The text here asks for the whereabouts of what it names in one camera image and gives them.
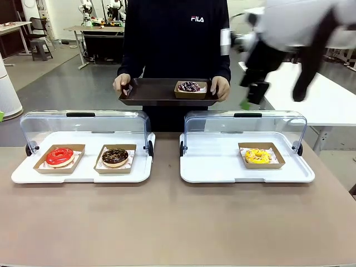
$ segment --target white pillar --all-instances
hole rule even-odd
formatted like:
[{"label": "white pillar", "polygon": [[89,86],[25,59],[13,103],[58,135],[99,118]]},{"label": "white pillar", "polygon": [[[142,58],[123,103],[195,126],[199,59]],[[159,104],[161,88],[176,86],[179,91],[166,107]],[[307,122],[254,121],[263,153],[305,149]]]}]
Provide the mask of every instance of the white pillar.
[{"label": "white pillar", "polygon": [[36,5],[36,0],[21,0],[23,13],[27,21],[31,17],[39,18],[39,13]]},{"label": "white pillar", "polygon": [[0,111],[4,112],[4,120],[17,117],[23,109],[13,88],[12,82],[7,75],[4,61],[0,55]]}]

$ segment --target chocolate donut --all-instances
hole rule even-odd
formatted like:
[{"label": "chocolate donut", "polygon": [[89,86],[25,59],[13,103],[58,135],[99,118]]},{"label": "chocolate donut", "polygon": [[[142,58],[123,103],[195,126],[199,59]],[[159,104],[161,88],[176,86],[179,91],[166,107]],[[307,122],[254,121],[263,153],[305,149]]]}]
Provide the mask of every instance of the chocolate donut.
[{"label": "chocolate donut", "polygon": [[196,82],[183,82],[178,85],[178,90],[194,93],[200,91],[200,86]]},{"label": "chocolate donut", "polygon": [[128,153],[125,149],[110,149],[104,152],[101,156],[104,164],[110,165],[123,165],[128,159]]}]

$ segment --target white wall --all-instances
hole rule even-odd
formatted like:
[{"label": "white wall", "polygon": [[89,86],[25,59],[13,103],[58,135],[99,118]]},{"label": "white wall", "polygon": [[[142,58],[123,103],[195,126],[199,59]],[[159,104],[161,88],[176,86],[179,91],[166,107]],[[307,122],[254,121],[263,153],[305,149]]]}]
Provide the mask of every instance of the white wall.
[{"label": "white wall", "polygon": [[[104,18],[104,12],[102,10],[101,0],[91,0],[91,1],[92,1],[93,5],[94,5],[96,16],[98,18]],[[104,0],[103,2],[104,2],[104,7],[106,7],[106,5],[110,3],[110,0]]]},{"label": "white wall", "polygon": [[23,13],[27,21],[31,17],[39,18],[39,13],[36,5],[36,0],[21,0]]},{"label": "white wall", "polygon": [[51,21],[55,39],[75,39],[73,32],[64,31],[75,25],[80,25],[83,15],[80,14],[79,0],[44,0]]},{"label": "white wall", "polygon": [[[229,16],[242,13],[245,9],[260,7],[264,5],[264,0],[228,0]],[[235,18],[230,25],[231,29],[237,33],[248,33],[251,27],[241,17]]]}]

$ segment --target desk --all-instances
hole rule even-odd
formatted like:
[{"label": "desk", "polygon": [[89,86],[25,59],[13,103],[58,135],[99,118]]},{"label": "desk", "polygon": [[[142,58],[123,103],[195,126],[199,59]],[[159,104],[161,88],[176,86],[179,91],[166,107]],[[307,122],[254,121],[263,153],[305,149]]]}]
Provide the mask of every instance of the desk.
[{"label": "desk", "polygon": [[90,35],[90,36],[91,37],[107,37],[107,38],[123,38],[123,36],[118,36],[118,34],[124,32],[124,30],[125,30],[125,28],[123,28],[123,27],[98,28],[98,27],[92,27],[92,26],[73,26],[70,28],[66,28],[65,31],[74,32],[74,35],[76,37],[76,42],[77,42],[77,46],[79,49],[79,55],[80,55],[80,59],[82,61],[82,65],[80,65],[78,67],[78,70],[81,70],[82,68],[84,68],[85,66],[87,66],[89,64],[89,62],[86,62],[84,60],[83,51],[82,51],[81,45],[79,43],[78,36],[85,36],[85,34],[83,34],[83,32],[116,32],[117,35],[115,35],[115,36],[103,36],[103,35],[99,35],[99,36]]},{"label": "desk", "polygon": [[304,144],[310,184],[188,184],[179,135],[157,134],[140,184],[17,185],[24,148],[0,148],[4,265],[356,263],[356,202]]},{"label": "desk", "polygon": [[254,8],[249,8],[244,11],[247,15],[249,14],[254,14],[257,16],[263,15],[265,13],[265,7],[254,7]]},{"label": "desk", "polygon": [[[28,25],[28,24],[31,24],[31,22],[27,22],[27,21],[16,22],[16,25],[0,27],[0,36],[14,32],[14,31],[20,31],[21,40],[23,43],[24,50],[26,51],[26,54],[30,55],[27,45],[26,45],[26,41],[24,40],[24,36],[23,36],[22,30],[21,30],[21,26]],[[14,66],[14,64],[5,64],[5,66]]]},{"label": "desk", "polygon": [[[246,70],[243,62],[239,65]],[[356,126],[356,95],[317,73],[305,100],[294,102],[292,90],[300,71],[300,64],[284,62],[277,71],[269,73],[266,81],[270,87],[264,96],[264,104],[275,110],[299,112],[306,117],[308,126],[321,126],[313,147],[314,152],[320,154],[334,126]]]}]

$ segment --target person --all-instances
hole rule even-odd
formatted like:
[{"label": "person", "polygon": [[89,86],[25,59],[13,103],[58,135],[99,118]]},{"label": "person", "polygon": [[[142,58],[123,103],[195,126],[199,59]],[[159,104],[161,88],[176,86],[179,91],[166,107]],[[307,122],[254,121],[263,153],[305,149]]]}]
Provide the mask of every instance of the person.
[{"label": "person", "polygon": [[[230,58],[220,55],[220,30],[229,28],[226,0],[129,0],[122,65],[113,83],[144,78],[212,79],[219,101],[230,92]],[[184,116],[207,107],[144,106],[152,131],[184,131]]]}]

